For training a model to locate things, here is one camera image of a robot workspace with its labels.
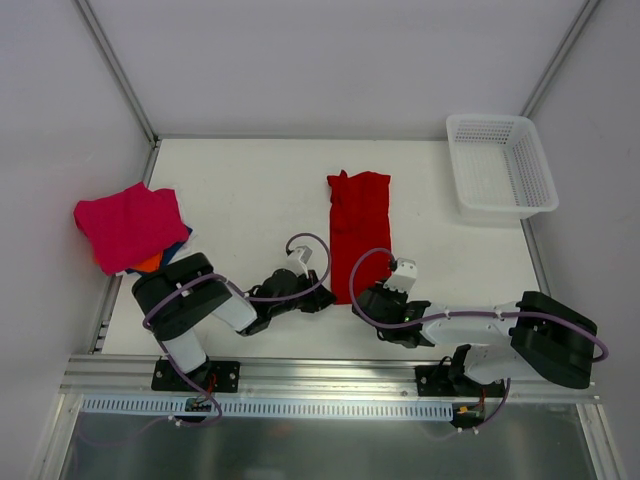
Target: cable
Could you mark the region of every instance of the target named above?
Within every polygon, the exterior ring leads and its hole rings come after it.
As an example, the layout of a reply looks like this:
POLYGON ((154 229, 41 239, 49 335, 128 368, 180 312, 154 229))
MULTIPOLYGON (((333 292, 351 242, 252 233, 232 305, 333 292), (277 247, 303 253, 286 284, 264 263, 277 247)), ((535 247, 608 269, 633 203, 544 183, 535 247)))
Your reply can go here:
POLYGON ((509 398, 509 392, 510 391, 511 391, 511 379, 507 378, 504 381, 504 395, 502 396, 502 400, 500 400, 500 403, 498 404, 496 409, 491 413, 491 415, 489 415, 477 427, 472 427, 472 428, 467 428, 467 429, 457 428, 454 431, 447 433, 446 435, 442 435, 441 437, 434 437, 433 435, 425 432, 424 430, 422 431, 422 433, 429 440, 434 441, 434 442, 444 442, 444 441, 450 440, 453 437, 455 437, 456 435, 459 435, 459 434, 464 433, 464 432, 473 432, 473 433, 475 433, 477 435, 480 432, 480 429, 483 429, 489 422, 491 422, 494 418, 496 418, 496 415, 498 415, 499 412, 502 411, 502 409, 504 408, 505 404, 507 403, 507 399, 509 398))
POLYGON ((149 313, 147 313, 144 316, 144 320, 142 320, 142 326, 147 330, 151 330, 151 319, 155 317, 160 310, 166 307, 169 302, 181 296, 183 292, 186 292, 187 290, 192 289, 196 285, 199 285, 209 280, 220 280, 221 282, 224 282, 227 285, 229 285, 240 296, 244 297, 245 295, 244 292, 240 290, 240 288, 238 288, 238 286, 235 283, 233 283, 231 280, 227 279, 226 277, 219 275, 217 273, 207 273, 206 275, 202 275, 201 277, 198 277, 195 280, 191 280, 190 282, 185 283, 180 288, 178 288, 177 290, 174 290, 169 295, 167 295, 162 300, 160 300, 158 304, 155 307, 153 307, 151 310, 149 310, 149 313))
POLYGON ((491 415, 489 415, 487 418, 485 418, 484 422, 482 422, 480 425, 478 425, 476 427, 476 429, 484 427, 487 423, 489 423, 494 418, 496 418, 496 415, 503 409, 504 405, 507 403, 507 398, 509 398, 509 392, 510 391, 511 391, 511 379, 507 378, 504 381, 504 395, 502 396, 502 400, 500 400, 500 403, 498 404, 496 409, 491 413, 491 415))
MULTIPOLYGON (((369 325, 373 325, 376 328, 381 328, 386 330, 399 330, 403 328, 412 327, 414 325, 420 325, 422 323, 432 322, 434 320, 439 320, 441 318, 447 318, 447 317, 493 317, 493 318, 496 317, 495 312, 487 312, 487 311, 480 311, 480 310, 460 310, 456 312, 449 312, 448 314, 445 314, 444 312, 434 313, 432 315, 427 315, 426 317, 418 318, 416 320, 411 320, 406 323, 387 324, 387 323, 376 322, 374 319, 369 317, 364 312, 364 310, 362 310, 362 307, 360 307, 360 305, 358 304, 358 301, 354 292, 353 284, 356 277, 356 273, 358 272, 360 265, 362 265, 362 262, 364 262, 364 260, 370 255, 373 255, 374 253, 378 253, 378 252, 386 253, 387 255, 389 255, 389 257, 391 257, 392 260, 395 260, 395 257, 393 256, 390 250, 386 248, 373 248, 358 259, 356 264, 353 266, 353 269, 351 270, 351 275, 349 276, 349 296, 351 297, 351 303, 353 304, 353 307, 356 309, 356 312, 358 312, 358 315, 369 325)), ((587 332, 583 328, 580 328, 579 326, 565 320, 564 318, 556 317, 555 315, 550 315, 548 313, 538 313, 538 312, 503 312, 502 316, 505 318, 516 318, 516 317, 540 318, 542 320, 547 320, 550 322, 557 323, 558 325, 568 328, 569 330, 576 332, 578 335, 583 336, 584 338, 592 342, 594 345, 597 345, 598 348, 600 348, 600 350, 602 350, 602 353, 593 359, 594 363, 606 360, 606 358, 609 356, 609 348, 607 348, 607 346, 604 344, 602 340, 600 340, 598 337, 593 335, 591 332, 587 332)))
POLYGON ((322 245, 322 248, 324 248, 324 251, 327 253, 327 269, 324 271, 324 274, 322 275, 322 277, 314 285, 310 286, 309 288, 301 292, 294 293, 293 295, 285 295, 284 297, 271 297, 271 298, 247 296, 245 297, 246 300, 249 300, 251 302, 261 302, 261 303, 284 302, 287 300, 295 300, 296 298, 300 298, 300 297, 304 297, 305 295, 308 295, 309 293, 313 292, 315 289, 317 289, 318 287, 320 287, 320 285, 324 283, 324 281, 329 276, 329 272, 331 271, 331 252, 329 251, 329 246, 324 240, 322 240, 315 233, 303 232, 303 233, 297 233, 289 239, 289 241, 285 245, 285 249, 287 250, 287 252, 289 252, 289 246, 291 245, 291 242, 293 242, 296 238, 300 238, 300 237, 310 237, 315 239, 320 245, 322 245))
MULTIPOLYGON (((255 298, 255 297, 249 297, 247 296, 246 293, 244 293, 242 290, 240 290, 240 288, 233 283, 232 281, 230 281, 229 279, 227 279, 226 277, 219 275, 217 273, 208 273, 206 275, 202 275, 190 282, 187 282, 186 284, 182 285, 180 288, 178 288, 177 290, 171 292, 169 295, 167 295, 165 298, 163 298, 160 302, 158 302, 158 304, 156 304, 151 310, 149 310, 149 312, 145 315, 143 321, 142 321, 142 326, 144 328, 146 328, 147 330, 151 330, 151 319, 153 319, 160 310, 162 310, 167 304, 169 304, 169 302, 173 301, 174 299, 178 298, 180 295, 182 295, 183 292, 190 290, 191 288, 195 287, 196 285, 199 285, 200 283, 209 281, 209 280, 219 280, 222 281, 224 283, 226 283, 230 288, 232 288, 233 290, 236 291, 236 293, 238 293, 241 297, 245 298, 246 300, 249 301, 254 301, 254 302, 280 302, 280 301, 286 301, 286 300, 293 300, 295 298, 299 298, 299 297, 303 297, 307 294, 309 294, 310 292, 313 292, 315 289, 317 289, 320 285, 322 285, 322 283, 327 279, 327 277, 329 276, 329 272, 331 270, 331 253, 329 251, 329 246, 325 243, 324 240, 322 240, 319 236, 313 234, 313 233, 307 233, 307 232, 303 232, 303 233, 298 233, 296 235, 294 235, 293 237, 291 237, 289 239, 289 241, 287 242, 285 249, 288 251, 289 250, 289 246, 291 245, 291 242, 293 242, 295 239, 300 238, 300 237, 311 237, 315 240, 317 240, 320 245, 322 245, 322 248, 324 248, 325 252, 327 253, 327 269, 324 272, 324 275, 322 275, 322 278, 320 278, 318 280, 318 282, 315 285, 312 285, 311 287, 303 290, 302 292, 298 292, 294 295, 288 295, 288 296, 284 296, 284 297, 276 297, 276 298, 255 298)), ((215 406, 216 410, 218 411, 218 415, 210 420, 205 420, 203 422, 200 423, 194 423, 194 422, 186 422, 186 421, 178 421, 180 423, 178 423, 179 425, 185 425, 185 426, 193 426, 193 427, 202 427, 205 425, 212 425, 214 423, 216 423, 217 421, 219 421, 222 418, 222 408, 220 407, 220 404, 213 398, 213 396, 211 395, 210 392, 207 392, 206 390, 204 390, 203 388, 201 388, 199 385, 197 385, 196 383, 194 383, 178 366, 178 364, 175 362, 175 360, 173 359, 173 357, 169 354, 169 351, 167 350, 167 348, 164 346, 164 343, 162 343, 160 340, 157 340, 158 345, 160 345, 160 348, 162 349, 162 351, 165 353, 167 360, 169 361, 169 363, 171 364, 171 366, 173 367, 173 369, 176 371, 176 373, 180 376, 180 378, 182 378, 182 380, 189 385, 193 390, 197 391, 200 395, 203 395, 205 397, 205 401, 209 400, 211 402, 211 404, 213 406, 215 406)))

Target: pile of cloth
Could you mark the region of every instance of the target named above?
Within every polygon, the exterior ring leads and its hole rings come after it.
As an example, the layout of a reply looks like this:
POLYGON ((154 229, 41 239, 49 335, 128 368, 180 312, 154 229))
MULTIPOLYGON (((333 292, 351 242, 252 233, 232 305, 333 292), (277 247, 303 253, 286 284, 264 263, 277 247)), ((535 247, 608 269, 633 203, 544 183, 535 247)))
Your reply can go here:
POLYGON ((176 192, 151 191, 142 183, 109 197, 82 200, 73 216, 107 275, 154 272, 185 253, 192 233, 182 221, 176 192))

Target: red cloth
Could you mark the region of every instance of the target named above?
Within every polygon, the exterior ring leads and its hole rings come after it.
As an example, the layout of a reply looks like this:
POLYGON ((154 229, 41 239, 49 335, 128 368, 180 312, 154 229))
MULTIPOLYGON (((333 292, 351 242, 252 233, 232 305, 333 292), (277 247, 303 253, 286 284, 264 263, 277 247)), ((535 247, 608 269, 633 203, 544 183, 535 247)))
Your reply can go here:
MULTIPOLYGON (((339 176, 329 175, 327 181, 331 187, 331 291, 338 304, 346 304, 351 303, 349 275, 358 259, 372 248, 391 250, 391 177, 363 172, 349 178, 343 170, 339 176)), ((354 282, 356 296, 389 275, 388 256, 380 253, 367 258, 354 282)))
POLYGON ((82 200, 73 216, 107 275, 121 272, 189 238, 175 192, 170 189, 152 192, 142 183, 110 197, 82 200))

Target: metal frame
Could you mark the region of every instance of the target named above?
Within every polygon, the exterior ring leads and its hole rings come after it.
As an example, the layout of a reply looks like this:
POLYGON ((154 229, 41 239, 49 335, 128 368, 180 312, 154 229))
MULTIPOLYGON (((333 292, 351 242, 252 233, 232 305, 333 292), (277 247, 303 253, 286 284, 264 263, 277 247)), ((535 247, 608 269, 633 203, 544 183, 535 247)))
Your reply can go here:
MULTIPOLYGON (((153 147, 143 174, 143 181, 148 184, 160 147, 159 137, 146 117, 105 32, 89 5, 89 0, 73 0, 73 2, 142 131, 153 147)), ((600 0, 585 0, 529 96, 521 115, 531 117, 540 107, 554 78, 599 5, 600 0)), ((184 135, 176 136, 176 138, 215 138, 215 136, 184 135)), ((540 291, 549 294, 551 293, 549 282, 544 272, 532 225, 528 220, 525 220, 522 222, 522 228, 540 291)), ((65 452, 71 441, 84 394, 139 395, 143 392, 145 395, 153 395, 153 392, 150 391, 149 378, 157 357, 97 353, 101 349, 101 340, 106 335, 119 287, 120 279, 118 278, 112 278, 107 286, 93 336, 95 341, 89 350, 96 354, 74 355, 69 361, 61 385, 61 395, 58 399, 53 426, 47 431, 49 437, 49 442, 45 442, 47 449, 39 457, 34 478, 58 478, 63 471, 65 452)), ((410 401, 418 398, 413 368, 418 364, 437 363, 433 361, 323 361, 254 358, 233 360, 240 361, 243 369, 238 395, 245 398, 302 400, 324 398, 410 401)), ((509 402, 575 404, 598 478, 627 478, 613 443, 606 416, 600 404, 600 397, 593 384, 589 389, 580 391, 565 389, 548 382, 514 382, 509 402)))
POLYGON ((628 478, 602 405, 576 405, 598 480, 628 478))
POLYGON ((122 68, 122 65, 120 65, 120 61, 111 47, 111 43, 98 21, 98 17, 96 17, 96 14, 91 8, 91 5, 89 5, 88 0, 73 0, 73 3, 80 14, 80 18, 85 24, 85 27, 87 27, 89 33, 93 37, 95 45, 100 52, 100 56, 104 60, 106 67, 109 69, 116 85, 122 92, 125 102, 131 109, 131 112, 138 122, 138 125, 140 125, 142 132, 145 137, 147 137, 149 143, 155 145, 158 140, 158 135, 151 126, 151 122, 149 121, 147 114, 133 91, 133 87, 131 87, 131 83, 129 83, 129 79, 124 73, 124 69, 122 68))

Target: plastic basket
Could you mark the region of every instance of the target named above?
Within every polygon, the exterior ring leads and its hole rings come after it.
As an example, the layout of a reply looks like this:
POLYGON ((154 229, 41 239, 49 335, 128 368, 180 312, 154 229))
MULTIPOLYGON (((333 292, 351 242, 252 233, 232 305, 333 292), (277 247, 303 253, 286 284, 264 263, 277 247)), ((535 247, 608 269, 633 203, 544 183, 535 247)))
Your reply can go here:
POLYGON ((447 135, 461 214, 525 219, 558 208, 533 122, 509 115, 451 115, 447 135))

